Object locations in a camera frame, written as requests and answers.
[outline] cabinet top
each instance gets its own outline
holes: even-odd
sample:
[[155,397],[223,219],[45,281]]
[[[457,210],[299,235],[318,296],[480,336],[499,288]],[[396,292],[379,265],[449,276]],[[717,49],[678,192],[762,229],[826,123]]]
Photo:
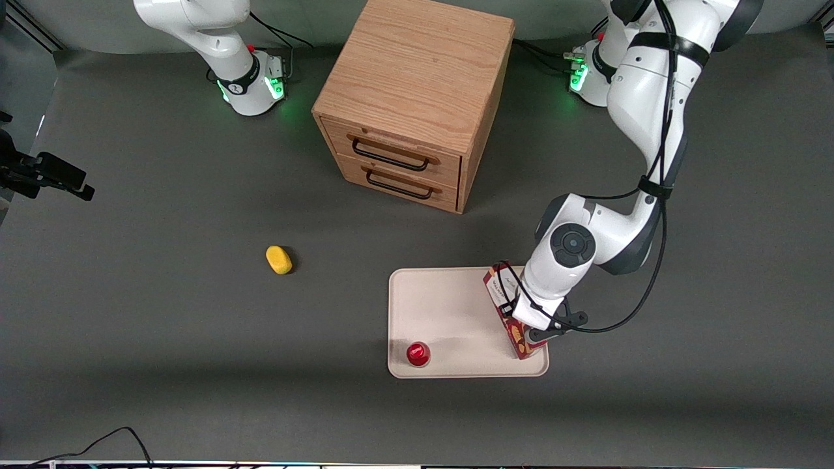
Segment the cabinet top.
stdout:
[[313,110],[467,154],[514,31],[430,0],[369,0]]

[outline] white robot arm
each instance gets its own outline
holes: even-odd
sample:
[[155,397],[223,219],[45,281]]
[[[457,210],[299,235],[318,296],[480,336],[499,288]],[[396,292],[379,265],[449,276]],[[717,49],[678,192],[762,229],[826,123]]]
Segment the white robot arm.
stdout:
[[133,6],[148,26],[183,41],[205,59],[224,99],[238,113],[265,113],[284,97],[281,59],[250,52],[230,29],[249,17],[249,0],[133,0]]
[[[538,245],[521,276],[512,312],[534,328],[530,342],[560,335],[563,328],[574,329],[559,321],[555,312],[592,265],[613,275],[643,265],[686,149],[683,110],[689,93],[722,31],[732,33],[731,39],[737,41],[761,10],[761,0],[666,0],[667,19],[675,32],[671,38],[675,54],[670,54],[670,35],[656,7],[659,0],[605,0],[605,4],[609,30],[602,44],[591,41],[574,50],[572,57],[580,62],[583,50],[594,52],[591,63],[578,72],[583,79],[572,82],[570,89],[595,105],[602,105],[595,100],[605,96],[611,118],[645,156],[647,171],[630,214],[576,194],[550,202],[536,229]],[[673,87],[667,97],[669,83]]]

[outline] sponge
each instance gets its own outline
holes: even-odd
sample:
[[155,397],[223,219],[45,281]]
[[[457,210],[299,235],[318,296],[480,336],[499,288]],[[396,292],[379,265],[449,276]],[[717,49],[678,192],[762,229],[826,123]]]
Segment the sponge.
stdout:
[[293,261],[281,246],[269,246],[266,249],[266,260],[278,275],[287,274],[293,269]]

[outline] wooden cabinet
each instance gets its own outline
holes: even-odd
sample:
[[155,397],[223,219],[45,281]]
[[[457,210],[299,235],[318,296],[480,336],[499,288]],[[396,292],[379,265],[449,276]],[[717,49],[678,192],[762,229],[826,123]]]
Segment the wooden cabinet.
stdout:
[[463,213],[514,31],[430,0],[369,0],[313,106],[342,175]]

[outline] black metal handle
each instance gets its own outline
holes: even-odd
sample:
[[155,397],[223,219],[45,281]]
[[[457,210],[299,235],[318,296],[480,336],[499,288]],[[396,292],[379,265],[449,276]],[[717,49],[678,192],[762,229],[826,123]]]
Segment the black metal handle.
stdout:
[[381,187],[382,189],[393,190],[394,192],[400,193],[402,195],[408,195],[409,197],[414,197],[415,199],[419,200],[427,200],[431,197],[432,188],[429,187],[429,192],[427,194],[416,194],[415,192],[411,192],[410,190],[400,189],[399,187],[394,187],[393,185],[380,183],[379,181],[374,181],[370,178],[370,175],[374,173],[371,169],[366,169],[368,173],[365,175],[365,179],[367,179],[368,184],[375,185],[377,187]]
[[375,159],[377,161],[381,161],[383,163],[393,164],[394,166],[399,166],[400,168],[410,169],[412,171],[425,171],[425,169],[429,167],[429,159],[428,158],[423,160],[423,164],[421,164],[420,166],[417,166],[417,165],[414,165],[414,164],[403,163],[402,161],[397,161],[396,159],[391,159],[391,158],[382,156],[381,154],[370,153],[370,151],[365,151],[365,150],[362,150],[362,149],[358,149],[358,148],[356,148],[356,145],[358,145],[358,144],[359,144],[359,139],[354,138],[354,144],[351,145],[351,148],[353,148],[354,153],[356,153],[358,155],[366,156],[368,158]]

